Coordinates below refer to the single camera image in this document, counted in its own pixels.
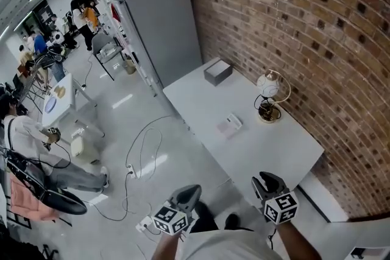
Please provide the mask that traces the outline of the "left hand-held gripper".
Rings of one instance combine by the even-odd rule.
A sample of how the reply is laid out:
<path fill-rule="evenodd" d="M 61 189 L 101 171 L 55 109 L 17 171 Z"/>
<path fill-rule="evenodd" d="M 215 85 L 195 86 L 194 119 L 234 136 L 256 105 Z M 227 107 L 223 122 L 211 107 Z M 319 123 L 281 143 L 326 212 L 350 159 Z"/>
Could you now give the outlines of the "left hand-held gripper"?
<path fill-rule="evenodd" d="M 152 215 L 154 227 L 168 235 L 186 232 L 198 219 L 194 211 L 200 196 L 202 187 L 193 185 L 189 190 L 184 186 L 175 190 L 170 197 Z"/>

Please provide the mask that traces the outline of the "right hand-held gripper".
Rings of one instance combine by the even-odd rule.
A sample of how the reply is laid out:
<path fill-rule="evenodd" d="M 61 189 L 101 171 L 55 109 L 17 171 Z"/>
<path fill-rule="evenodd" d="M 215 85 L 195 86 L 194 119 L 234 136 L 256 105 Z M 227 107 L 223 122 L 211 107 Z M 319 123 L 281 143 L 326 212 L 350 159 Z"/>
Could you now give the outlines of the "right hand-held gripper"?
<path fill-rule="evenodd" d="M 252 177 L 251 183 L 257 199 L 261 200 L 263 215 L 267 222 L 280 225 L 295 218 L 299 210 L 299 200 L 294 191 L 290 191 L 282 178 L 270 172 L 260 172 L 260 180 Z"/>

